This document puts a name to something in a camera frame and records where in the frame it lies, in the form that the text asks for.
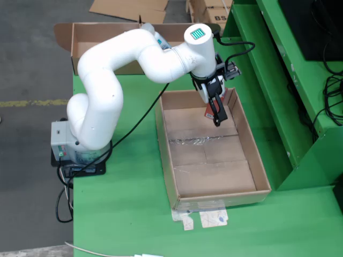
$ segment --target sticker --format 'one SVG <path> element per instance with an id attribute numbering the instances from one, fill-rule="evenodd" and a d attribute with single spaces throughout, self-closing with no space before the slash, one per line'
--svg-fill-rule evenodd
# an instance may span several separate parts
<path id="1" fill-rule="evenodd" d="M 75 152 L 76 161 L 80 164 L 93 162 L 98 156 L 100 156 L 100 151 L 93 151 L 88 153 Z"/>
<path id="2" fill-rule="evenodd" d="M 226 226 L 229 217 L 226 208 L 220 207 L 214 210 L 200 211 L 200 219 L 203 228 L 212 228 L 214 226 Z"/>
<path id="3" fill-rule="evenodd" d="M 173 221 L 182 221 L 184 231 L 193 230 L 194 228 L 194 221 L 188 216 L 191 213 L 192 211 L 189 210 L 171 210 Z"/>

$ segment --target green display screen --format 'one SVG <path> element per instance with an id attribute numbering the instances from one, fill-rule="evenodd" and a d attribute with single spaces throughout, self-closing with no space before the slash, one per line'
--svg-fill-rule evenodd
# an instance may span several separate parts
<path id="1" fill-rule="evenodd" d="M 199 28 L 199 29 L 193 31 L 193 32 L 191 33 L 191 35 L 192 35 L 192 37 L 193 37 L 195 40 L 197 40 L 197 39 L 201 38 L 202 36 L 204 36 L 204 35 L 205 35 L 205 32 L 203 32 L 202 29 Z"/>

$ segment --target cardboard box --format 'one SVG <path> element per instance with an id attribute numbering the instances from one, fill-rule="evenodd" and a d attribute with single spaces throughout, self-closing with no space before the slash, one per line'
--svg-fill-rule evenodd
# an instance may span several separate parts
<path id="1" fill-rule="evenodd" d="M 241 101 L 229 89 L 228 119 L 215 127 L 195 90 L 165 92 L 156 125 L 170 206 L 210 209 L 260 202 L 270 193 Z"/>
<path id="2" fill-rule="evenodd" d="M 143 22 L 163 23 L 168 0 L 94 0 L 90 12 Z"/>
<path id="3" fill-rule="evenodd" d="M 184 32 L 192 24 L 153 24 L 171 46 L 184 42 Z M 80 57 L 91 47 L 120 35 L 125 31 L 140 28 L 139 23 L 61 23 L 54 26 L 59 46 L 71 52 L 74 73 Z M 137 61 L 115 71 L 116 74 L 144 74 Z"/>
<path id="4" fill-rule="evenodd" d="M 226 8 L 222 0 L 188 0 L 192 22 L 218 24 L 221 27 L 222 35 L 233 0 L 225 0 L 224 3 Z"/>
<path id="5" fill-rule="evenodd" d="M 232 6 L 233 0 L 224 0 L 224 3 L 222 0 L 191 0 L 192 5 L 195 6 L 196 13 L 199 17 L 203 16 L 205 11 L 207 9 L 229 9 Z"/>

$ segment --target green workbench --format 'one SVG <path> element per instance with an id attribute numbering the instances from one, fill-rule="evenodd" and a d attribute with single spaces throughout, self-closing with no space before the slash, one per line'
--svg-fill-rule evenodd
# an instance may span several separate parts
<path id="1" fill-rule="evenodd" d="M 242 46 L 215 45 L 223 58 Z M 236 87 L 273 189 L 292 169 L 249 56 L 234 60 L 243 74 L 226 82 Z M 124 108 L 113 141 L 129 131 L 163 85 L 144 75 L 120 75 Z M 84 92 L 78 76 L 74 93 Z M 193 89 L 188 75 L 169 90 Z M 172 220 L 163 179 L 152 111 L 118 145 L 103 176 L 74 179 L 74 244 L 112 255 L 183 256 L 341 256 L 343 215 L 329 186 L 276 191 L 262 203 L 228 208 L 228 225 L 203 229 L 192 213 L 194 230 Z M 90 256 L 74 251 L 75 257 Z"/>

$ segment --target black monitor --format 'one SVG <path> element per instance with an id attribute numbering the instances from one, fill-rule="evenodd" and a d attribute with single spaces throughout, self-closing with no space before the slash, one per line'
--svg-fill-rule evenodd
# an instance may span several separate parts
<path id="1" fill-rule="evenodd" d="M 343 61 L 343 1 L 279 0 L 306 60 Z"/>

